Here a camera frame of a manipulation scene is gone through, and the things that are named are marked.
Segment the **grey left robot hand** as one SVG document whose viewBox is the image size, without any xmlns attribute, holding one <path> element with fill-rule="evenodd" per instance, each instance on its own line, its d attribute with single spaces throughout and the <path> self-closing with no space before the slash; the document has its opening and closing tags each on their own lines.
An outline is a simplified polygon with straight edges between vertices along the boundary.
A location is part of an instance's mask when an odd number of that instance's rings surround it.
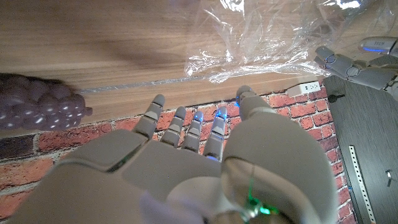
<svg viewBox="0 0 398 224">
<path fill-rule="evenodd" d="M 397 38 L 367 37 L 359 45 L 363 52 L 381 56 L 371 61 L 352 60 L 336 54 L 325 46 L 315 50 L 314 61 L 323 69 L 341 79 L 385 91 L 397 99 Z"/>
</svg>

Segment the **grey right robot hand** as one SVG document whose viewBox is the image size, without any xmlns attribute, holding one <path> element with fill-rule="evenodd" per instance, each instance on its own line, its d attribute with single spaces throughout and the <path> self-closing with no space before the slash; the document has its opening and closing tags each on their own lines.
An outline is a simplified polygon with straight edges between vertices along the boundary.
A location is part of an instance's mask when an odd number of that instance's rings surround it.
<svg viewBox="0 0 398 224">
<path fill-rule="evenodd" d="M 335 223 L 338 196 L 328 158 L 299 124 L 248 86 L 241 122 L 225 135 L 220 108 L 204 149 L 197 113 L 184 139 L 179 108 L 153 140 L 157 95 L 132 131 L 70 152 L 39 182 L 11 223 Z"/>
</svg>

